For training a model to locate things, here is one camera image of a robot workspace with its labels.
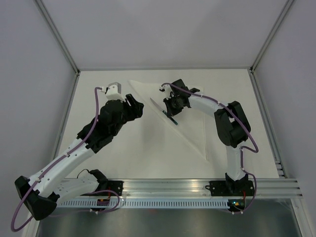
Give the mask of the white cloth napkin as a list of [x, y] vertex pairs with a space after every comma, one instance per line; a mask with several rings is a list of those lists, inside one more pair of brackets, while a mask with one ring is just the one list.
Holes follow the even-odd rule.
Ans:
[[164, 122], [168, 130], [177, 134], [187, 146], [197, 152], [201, 158], [207, 160], [204, 115], [201, 112], [195, 109], [184, 108], [182, 112], [173, 117], [178, 122], [178, 126], [176, 126], [150, 101], [151, 97], [166, 109], [163, 103], [163, 94], [159, 91], [159, 83], [130, 80], [129, 84], [146, 105]]

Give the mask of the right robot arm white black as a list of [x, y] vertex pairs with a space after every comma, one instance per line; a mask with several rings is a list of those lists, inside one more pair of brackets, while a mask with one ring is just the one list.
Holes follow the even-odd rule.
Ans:
[[168, 118], [173, 119], [185, 107], [196, 109], [214, 118], [219, 140], [226, 147], [227, 171], [225, 181], [217, 183], [222, 186], [220, 190], [216, 191], [212, 183], [209, 184], [211, 193], [215, 196], [253, 195], [254, 184], [249, 180], [249, 173], [244, 170], [242, 152], [244, 143], [250, 136], [251, 127], [241, 104], [237, 101], [223, 104], [202, 94], [197, 88], [188, 89], [182, 79], [164, 83], [159, 90], [166, 94], [163, 102]]

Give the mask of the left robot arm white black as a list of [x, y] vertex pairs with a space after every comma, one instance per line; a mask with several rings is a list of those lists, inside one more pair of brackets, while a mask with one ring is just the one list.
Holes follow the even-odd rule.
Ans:
[[61, 181], [77, 166], [97, 154], [112, 142], [124, 124], [143, 115], [144, 104], [131, 94], [123, 100], [108, 100], [103, 107], [96, 107], [96, 116], [78, 134], [68, 149], [45, 168], [31, 177], [20, 176], [14, 185], [32, 217], [37, 221], [48, 217], [64, 200], [94, 192], [101, 196], [107, 192], [106, 177], [93, 170], [88, 178], [75, 180], [68, 187]]

